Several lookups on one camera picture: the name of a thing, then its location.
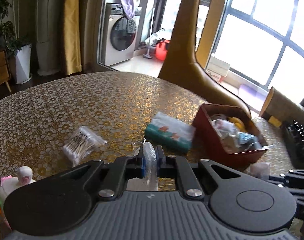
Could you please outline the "washing machine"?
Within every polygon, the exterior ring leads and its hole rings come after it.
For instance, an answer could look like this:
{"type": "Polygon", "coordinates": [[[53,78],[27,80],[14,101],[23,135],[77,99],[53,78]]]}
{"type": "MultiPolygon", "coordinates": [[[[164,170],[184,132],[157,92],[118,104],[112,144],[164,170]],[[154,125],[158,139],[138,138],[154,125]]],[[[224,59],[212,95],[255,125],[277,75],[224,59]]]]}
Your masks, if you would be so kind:
{"type": "Polygon", "coordinates": [[[142,8],[134,0],[134,18],[127,19],[120,0],[105,0],[99,63],[112,66],[134,57],[135,43],[142,8]]]}

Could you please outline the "purple cloth on washer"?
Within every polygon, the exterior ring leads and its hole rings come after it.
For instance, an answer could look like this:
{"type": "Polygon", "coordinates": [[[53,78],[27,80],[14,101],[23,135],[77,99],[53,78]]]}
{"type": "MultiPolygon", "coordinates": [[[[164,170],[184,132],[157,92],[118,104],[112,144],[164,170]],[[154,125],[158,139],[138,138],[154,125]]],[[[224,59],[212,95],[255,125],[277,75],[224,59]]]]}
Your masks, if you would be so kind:
{"type": "Polygon", "coordinates": [[[134,0],[120,0],[123,11],[127,19],[132,20],[135,15],[134,0]]]}

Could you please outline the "yellow curtain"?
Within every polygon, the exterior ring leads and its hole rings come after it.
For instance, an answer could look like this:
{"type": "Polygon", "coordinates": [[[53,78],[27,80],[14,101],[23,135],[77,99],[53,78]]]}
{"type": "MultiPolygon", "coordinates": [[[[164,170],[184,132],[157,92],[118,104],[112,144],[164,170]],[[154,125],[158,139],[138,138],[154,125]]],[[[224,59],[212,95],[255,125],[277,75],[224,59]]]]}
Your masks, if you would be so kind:
{"type": "Polygon", "coordinates": [[[64,0],[63,48],[65,74],[71,75],[81,72],[79,0],[64,0]]]}

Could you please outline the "red bucket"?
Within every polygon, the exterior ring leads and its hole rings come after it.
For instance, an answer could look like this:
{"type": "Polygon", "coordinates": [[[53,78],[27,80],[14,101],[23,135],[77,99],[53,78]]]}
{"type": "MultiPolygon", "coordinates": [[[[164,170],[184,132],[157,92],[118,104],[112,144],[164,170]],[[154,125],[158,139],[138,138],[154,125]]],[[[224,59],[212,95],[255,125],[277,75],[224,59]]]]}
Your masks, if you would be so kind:
{"type": "Polygon", "coordinates": [[[169,47],[170,40],[160,40],[156,44],[155,56],[158,60],[164,61],[169,47]]]}

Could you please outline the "brown leather chair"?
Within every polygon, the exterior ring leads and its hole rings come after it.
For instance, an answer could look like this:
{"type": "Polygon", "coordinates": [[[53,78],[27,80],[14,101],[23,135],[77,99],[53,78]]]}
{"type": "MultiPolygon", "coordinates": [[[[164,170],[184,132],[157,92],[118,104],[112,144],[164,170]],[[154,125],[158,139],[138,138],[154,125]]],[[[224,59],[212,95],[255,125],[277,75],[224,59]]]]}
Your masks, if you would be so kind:
{"type": "Polygon", "coordinates": [[[196,42],[196,24],[200,0],[181,0],[166,59],[159,78],[188,89],[210,103],[241,107],[251,115],[248,105],[217,83],[205,72],[227,0],[210,0],[200,42],[196,42]]]}

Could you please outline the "white planter with plant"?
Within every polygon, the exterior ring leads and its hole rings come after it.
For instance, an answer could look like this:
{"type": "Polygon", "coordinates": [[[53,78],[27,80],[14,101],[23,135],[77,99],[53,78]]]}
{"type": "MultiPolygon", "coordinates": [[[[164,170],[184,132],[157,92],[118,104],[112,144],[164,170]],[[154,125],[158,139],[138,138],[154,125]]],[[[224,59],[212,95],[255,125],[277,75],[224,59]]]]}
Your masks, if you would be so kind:
{"type": "Polygon", "coordinates": [[[31,79],[31,43],[19,36],[14,0],[0,0],[0,44],[5,48],[10,70],[18,85],[31,79]]]}

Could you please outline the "white cardboard box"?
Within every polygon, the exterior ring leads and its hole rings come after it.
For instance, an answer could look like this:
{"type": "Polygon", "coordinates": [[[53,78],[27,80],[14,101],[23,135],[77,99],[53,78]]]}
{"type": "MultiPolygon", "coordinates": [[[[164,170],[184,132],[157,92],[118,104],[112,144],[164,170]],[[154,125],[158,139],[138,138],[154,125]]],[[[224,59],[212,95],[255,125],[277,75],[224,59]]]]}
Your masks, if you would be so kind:
{"type": "Polygon", "coordinates": [[[221,61],[220,59],[217,59],[216,57],[212,56],[209,59],[206,69],[208,69],[220,76],[226,77],[230,70],[230,65],[228,63],[221,61]]]}

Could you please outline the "black spiky massage mat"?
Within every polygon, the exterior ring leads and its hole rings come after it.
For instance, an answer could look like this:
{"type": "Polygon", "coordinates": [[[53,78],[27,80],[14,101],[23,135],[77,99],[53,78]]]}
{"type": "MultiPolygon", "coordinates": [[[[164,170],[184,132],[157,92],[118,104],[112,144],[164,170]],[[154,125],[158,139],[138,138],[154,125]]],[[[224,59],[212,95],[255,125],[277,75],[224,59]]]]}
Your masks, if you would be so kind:
{"type": "Polygon", "coordinates": [[[292,165],[304,169],[304,126],[293,120],[283,122],[282,137],[292,165]]]}

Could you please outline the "white mesh face mask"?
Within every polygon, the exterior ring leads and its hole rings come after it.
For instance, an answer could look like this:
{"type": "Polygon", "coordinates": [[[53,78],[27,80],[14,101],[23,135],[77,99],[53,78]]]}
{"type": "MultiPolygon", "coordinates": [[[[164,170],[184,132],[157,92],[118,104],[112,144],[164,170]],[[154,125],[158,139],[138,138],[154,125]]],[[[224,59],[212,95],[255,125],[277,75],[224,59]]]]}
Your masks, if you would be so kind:
{"type": "Polygon", "coordinates": [[[143,154],[145,161],[144,178],[129,179],[127,184],[128,191],[158,191],[159,179],[157,177],[157,155],[152,144],[146,139],[143,140],[140,148],[135,152],[135,156],[143,154]]]}

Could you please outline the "bag of cotton swabs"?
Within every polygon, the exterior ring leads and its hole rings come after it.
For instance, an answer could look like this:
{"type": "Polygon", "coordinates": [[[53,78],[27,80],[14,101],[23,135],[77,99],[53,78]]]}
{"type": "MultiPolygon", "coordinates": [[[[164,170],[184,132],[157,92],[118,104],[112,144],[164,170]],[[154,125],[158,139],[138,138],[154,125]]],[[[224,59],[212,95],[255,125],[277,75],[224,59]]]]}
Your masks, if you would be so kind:
{"type": "Polygon", "coordinates": [[[81,126],[72,134],[62,150],[71,165],[75,167],[80,164],[84,157],[99,150],[101,146],[107,143],[105,139],[87,126],[81,126]]]}

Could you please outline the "purple floor mat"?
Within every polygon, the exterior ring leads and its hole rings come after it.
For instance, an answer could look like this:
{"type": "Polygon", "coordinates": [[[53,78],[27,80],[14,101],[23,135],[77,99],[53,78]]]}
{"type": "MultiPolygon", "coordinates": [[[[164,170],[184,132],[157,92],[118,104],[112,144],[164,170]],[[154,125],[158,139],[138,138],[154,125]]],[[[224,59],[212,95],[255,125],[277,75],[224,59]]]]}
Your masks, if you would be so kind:
{"type": "Polygon", "coordinates": [[[246,84],[241,84],[238,90],[240,97],[256,97],[257,91],[246,84]]]}

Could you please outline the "red storage box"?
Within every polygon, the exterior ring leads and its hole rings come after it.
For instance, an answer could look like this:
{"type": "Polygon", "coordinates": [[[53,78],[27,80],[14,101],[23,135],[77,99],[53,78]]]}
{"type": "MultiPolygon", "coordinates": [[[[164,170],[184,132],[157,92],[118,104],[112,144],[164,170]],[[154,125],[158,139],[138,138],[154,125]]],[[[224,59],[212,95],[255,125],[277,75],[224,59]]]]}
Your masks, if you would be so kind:
{"type": "Polygon", "coordinates": [[[251,118],[240,107],[204,103],[192,122],[194,143],[203,158],[244,170],[269,149],[251,118]]]}

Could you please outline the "patterned cushion roll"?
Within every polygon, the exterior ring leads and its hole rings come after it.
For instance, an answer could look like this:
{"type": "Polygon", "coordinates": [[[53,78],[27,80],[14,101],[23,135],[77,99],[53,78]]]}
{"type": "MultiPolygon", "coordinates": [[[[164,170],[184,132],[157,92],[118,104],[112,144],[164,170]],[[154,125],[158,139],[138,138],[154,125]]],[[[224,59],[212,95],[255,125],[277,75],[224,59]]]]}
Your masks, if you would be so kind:
{"type": "Polygon", "coordinates": [[[280,123],[295,120],[304,125],[304,107],[294,103],[274,87],[269,90],[259,116],[266,120],[274,117],[280,123]]]}

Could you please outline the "green tissue pack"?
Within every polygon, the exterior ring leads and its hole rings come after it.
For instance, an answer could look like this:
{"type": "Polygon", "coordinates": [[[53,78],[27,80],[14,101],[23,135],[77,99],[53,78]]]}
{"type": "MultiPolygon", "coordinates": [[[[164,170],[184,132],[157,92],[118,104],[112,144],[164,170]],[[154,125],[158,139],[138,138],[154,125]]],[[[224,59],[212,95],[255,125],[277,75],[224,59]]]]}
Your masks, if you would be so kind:
{"type": "Polygon", "coordinates": [[[172,150],[187,153],[192,148],[195,132],[194,126],[157,112],[146,127],[144,135],[172,150]]]}

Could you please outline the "white bunny plush toy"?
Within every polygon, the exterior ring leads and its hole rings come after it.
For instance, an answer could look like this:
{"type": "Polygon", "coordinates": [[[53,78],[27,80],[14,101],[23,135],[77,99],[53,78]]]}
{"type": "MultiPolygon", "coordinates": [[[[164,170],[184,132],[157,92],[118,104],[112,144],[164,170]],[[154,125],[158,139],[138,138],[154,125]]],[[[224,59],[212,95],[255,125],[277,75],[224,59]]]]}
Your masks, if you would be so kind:
{"type": "Polygon", "coordinates": [[[10,228],[8,221],[4,215],[4,203],[10,193],[16,189],[35,182],[32,178],[33,171],[28,166],[21,166],[18,168],[16,176],[7,176],[0,178],[0,216],[4,223],[10,228]]]}

